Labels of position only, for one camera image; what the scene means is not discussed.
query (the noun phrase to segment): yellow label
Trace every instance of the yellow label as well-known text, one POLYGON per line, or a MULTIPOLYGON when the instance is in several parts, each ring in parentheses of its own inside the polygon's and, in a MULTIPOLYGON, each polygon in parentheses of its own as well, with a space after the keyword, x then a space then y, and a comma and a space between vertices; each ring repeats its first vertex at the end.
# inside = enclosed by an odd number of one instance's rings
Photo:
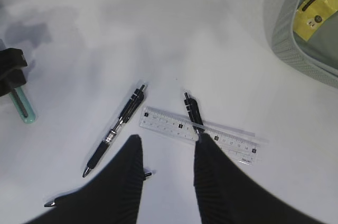
POLYGON ((305 0, 296 12, 294 32, 308 41, 316 30, 337 11, 338 0, 305 0))

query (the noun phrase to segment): white table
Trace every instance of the white table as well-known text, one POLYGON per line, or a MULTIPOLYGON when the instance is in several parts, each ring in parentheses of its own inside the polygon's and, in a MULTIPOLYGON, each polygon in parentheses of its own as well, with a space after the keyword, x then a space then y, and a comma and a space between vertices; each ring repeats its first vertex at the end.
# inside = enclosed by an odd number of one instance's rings
POLYGON ((264 135, 266 154, 240 167, 285 202, 337 223, 338 90, 279 61, 266 23, 281 1, 0 0, 0 38, 22 49, 25 125, 0 98, 0 223, 22 223, 94 177, 130 134, 145 166, 138 223, 200 223, 193 146, 138 126, 140 110, 86 179, 86 162, 139 80, 145 105, 185 115, 183 89, 204 120, 264 135))

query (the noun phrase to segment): clear ruler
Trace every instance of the clear ruler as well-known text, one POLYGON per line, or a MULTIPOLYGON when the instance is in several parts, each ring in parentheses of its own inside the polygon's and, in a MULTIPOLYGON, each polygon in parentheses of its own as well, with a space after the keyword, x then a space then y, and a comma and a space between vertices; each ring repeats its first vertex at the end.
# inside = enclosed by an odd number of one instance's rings
MULTIPOLYGON (((143 109, 139 125, 186 142, 194 143, 198 140, 191 121, 152 107, 147 106, 143 109)), ((208 133, 222 151, 234 161, 252 165, 257 160, 260 145, 252 141, 254 137, 227 129, 209 126, 203 128, 204 132, 208 133)))

